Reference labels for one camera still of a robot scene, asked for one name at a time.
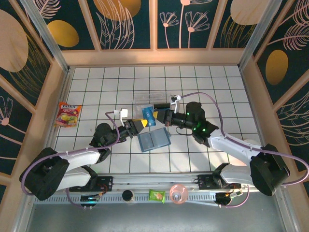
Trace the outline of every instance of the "green snack packet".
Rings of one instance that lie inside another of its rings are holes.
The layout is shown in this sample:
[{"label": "green snack packet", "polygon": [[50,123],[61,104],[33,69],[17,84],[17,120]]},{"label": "green snack packet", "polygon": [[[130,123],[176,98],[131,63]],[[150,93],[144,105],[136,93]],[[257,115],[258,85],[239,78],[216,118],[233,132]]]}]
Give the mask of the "green snack packet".
[{"label": "green snack packet", "polygon": [[165,203],[165,191],[149,190],[149,200]]}]

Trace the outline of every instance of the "gray floor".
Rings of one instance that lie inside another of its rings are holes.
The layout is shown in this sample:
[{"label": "gray floor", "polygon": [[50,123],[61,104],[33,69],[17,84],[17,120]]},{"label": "gray floor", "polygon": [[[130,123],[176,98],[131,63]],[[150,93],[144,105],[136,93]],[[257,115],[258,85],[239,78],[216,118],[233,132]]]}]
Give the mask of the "gray floor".
[{"label": "gray floor", "polygon": [[276,205],[274,197],[261,193],[252,193],[242,207],[232,209],[192,203],[106,204],[92,211],[72,205],[35,205],[27,231],[283,232]]}]

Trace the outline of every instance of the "flower illustration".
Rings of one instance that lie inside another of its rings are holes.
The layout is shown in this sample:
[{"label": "flower illustration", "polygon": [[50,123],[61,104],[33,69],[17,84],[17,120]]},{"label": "flower illustration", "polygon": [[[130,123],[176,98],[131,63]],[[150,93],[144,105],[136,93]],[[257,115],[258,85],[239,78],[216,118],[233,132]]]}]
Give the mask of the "flower illustration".
[{"label": "flower illustration", "polygon": [[[0,126],[9,126],[23,134],[26,134],[24,131],[12,126],[10,124],[10,116],[12,113],[13,109],[13,100],[10,98],[7,98],[6,101],[4,100],[4,97],[0,96]],[[12,138],[9,138],[3,134],[0,134],[0,137],[6,140],[9,140],[13,143],[21,145],[22,143],[14,140]],[[5,157],[0,157],[0,159],[7,159],[7,160],[14,160],[15,158],[5,158]]]},{"label": "flower illustration", "polygon": [[173,13],[167,12],[166,14],[165,14],[165,12],[162,12],[162,13],[160,13],[160,19],[161,19],[161,22],[164,26],[166,44],[169,48],[169,41],[168,41],[168,35],[167,35],[167,32],[166,32],[166,28],[179,24],[179,21],[176,20],[177,16],[175,15],[175,12],[173,12]]},{"label": "flower illustration", "polygon": [[185,22],[187,23],[189,32],[188,48],[190,48],[190,37],[192,32],[208,30],[210,28],[207,13],[196,12],[192,17],[192,11],[185,14]]},{"label": "flower illustration", "polygon": [[183,25],[183,9],[184,6],[188,5],[198,5],[198,4],[204,4],[212,2],[212,0],[180,0],[180,3],[182,6],[182,12],[180,14],[180,25],[179,25],[179,48],[182,47],[182,25]]}]

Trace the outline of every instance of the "white tile floor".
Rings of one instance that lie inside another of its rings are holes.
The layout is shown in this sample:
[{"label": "white tile floor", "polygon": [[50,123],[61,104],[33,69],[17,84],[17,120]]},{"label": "white tile floor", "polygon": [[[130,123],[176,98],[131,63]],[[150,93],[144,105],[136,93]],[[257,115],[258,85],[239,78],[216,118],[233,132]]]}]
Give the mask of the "white tile floor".
[{"label": "white tile floor", "polygon": [[[237,66],[77,68],[67,102],[82,104],[82,113],[77,127],[59,130],[56,150],[87,147],[98,124],[106,122],[112,126],[105,112],[128,108],[129,118],[132,118],[134,94],[158,90],[181,95],[196,91],[208,93],[219,103],[225,132],[259,142]],[[191,101],[201,102],[207,120],[220,126],[215,106],[204,96],[185,98],[181,113]],[[120,126],[120,121],[116,120],[116,124]],[[143,132],[163,126],[157,122],[156,126],[145,128]],[[225,152],[199,145],[191,136],[178,135],[175,127],[168,128],[168,131],[171,134],[170,146],[142,153],[139,141],[134,137],[115,145],[104,162],[91,165],[91,168],[97,173],[159,173],[213,171],[222,162],[242,165]]]}]

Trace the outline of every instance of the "chip bag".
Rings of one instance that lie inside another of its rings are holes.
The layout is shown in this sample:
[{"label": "chip bag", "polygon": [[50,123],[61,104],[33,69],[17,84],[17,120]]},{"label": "chip bag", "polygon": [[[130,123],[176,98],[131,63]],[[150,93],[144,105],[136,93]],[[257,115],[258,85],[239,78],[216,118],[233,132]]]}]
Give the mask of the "chip bag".
[{"label": "chip bag", "polygon": [[149,200],[165,203],[165,191],[149,190]]},{"label": "chip bag", "polygon": [[81,105],[69,105],[65,102],[60,102],[56,125],[62,127],[76,127],[81,110]]}]

